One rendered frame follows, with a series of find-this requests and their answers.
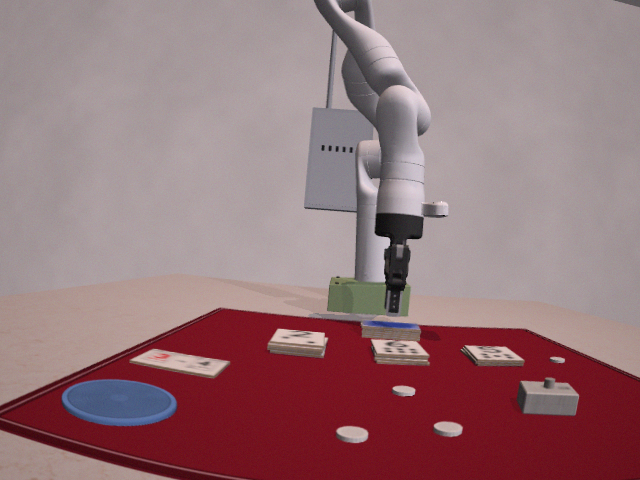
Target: white round chip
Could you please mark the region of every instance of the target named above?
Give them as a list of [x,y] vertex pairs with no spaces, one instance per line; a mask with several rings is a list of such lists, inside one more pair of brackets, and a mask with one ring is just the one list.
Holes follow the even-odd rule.
[[399,397],[412,397],[416,394],[416,389],[406,385],[396,385],[393,387],[393,393]]
[[362,443],[369,438],[369,432],[360,427],[340,427],[336,430],[336,437],[347,443]]
[[457,437],[462,433],[462,425],[454,422],[438,422],[433,426],[433,431],[443,437]]

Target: red felt surface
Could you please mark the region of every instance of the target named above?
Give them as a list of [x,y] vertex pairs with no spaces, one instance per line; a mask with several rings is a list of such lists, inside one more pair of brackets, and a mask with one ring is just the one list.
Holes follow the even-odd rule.
[[[269,353],[277,328],[325,332],[325,358]],[[358,323],[216,310],[0,407],[0,429],[184,479],[640,478],[640,379],[521,329],[423,326],[420,344],[430,366],[378,365]],[[477,367],[464,345],[507,346],[525,365]],[[209,379],[129,362],[151,348],[231,364]],[[580,394],[575,417],[521,413],[519,382],[545,377]],[[164,388],[178,409],[110,427],[63,408],[69,386],[107,378]],[[395,385],[416,395],[393,395]],[[440,421],[462,435],[436,435]],[[345,425],[369,439],[338,440]]]

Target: stack of playing cards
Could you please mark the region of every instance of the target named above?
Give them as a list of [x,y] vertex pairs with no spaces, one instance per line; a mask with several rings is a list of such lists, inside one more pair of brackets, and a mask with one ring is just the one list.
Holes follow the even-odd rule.
[[418,342],[371,340],[376,363],[388,365],[429,365],[429,354]]
[[162,368],[163,370],[210,378],[217,377],[230,363],[228,360],[195,357],[193,355],[167,352],[166,350],[158,350],[156,348],[142,355],[138,355],[136,358],[132,358],[130,362],[147,367]]
[[362,338],[420,341],[420,327],[415,323],[369,320],[360,325],[362,326]]
[[521,367],[524,359],[519,357],[507,347],[478,347],[476,345],[465,345],[462,349],[473,363],[481,367],[491,365],[503,367]]
[[279,328],[273,334],[267,348],[271,353],[323,358],[329,339],[324,332],[305,332]]

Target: blue plate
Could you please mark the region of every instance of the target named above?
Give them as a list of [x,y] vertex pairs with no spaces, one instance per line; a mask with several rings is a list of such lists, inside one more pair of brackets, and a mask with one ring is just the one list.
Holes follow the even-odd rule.
[[132,427],[160,422],[173,415],[173,395],[148,383],[92,380],[73,385],[62,394],[64,408],[82,420]]

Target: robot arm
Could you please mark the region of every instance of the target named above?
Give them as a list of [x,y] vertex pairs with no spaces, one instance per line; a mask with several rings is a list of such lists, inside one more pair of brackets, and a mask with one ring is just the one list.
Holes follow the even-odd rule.
[[390,238],[385,307],[387,314],[398,315],[411,257],[407,240],[422,237],[424,156],[418,136],[429,128],[431,112],[389,42],[373,29],[370,0],[315,3],[347,46],[342,66],[347,96],[378,130],[382,166],[375,233]]

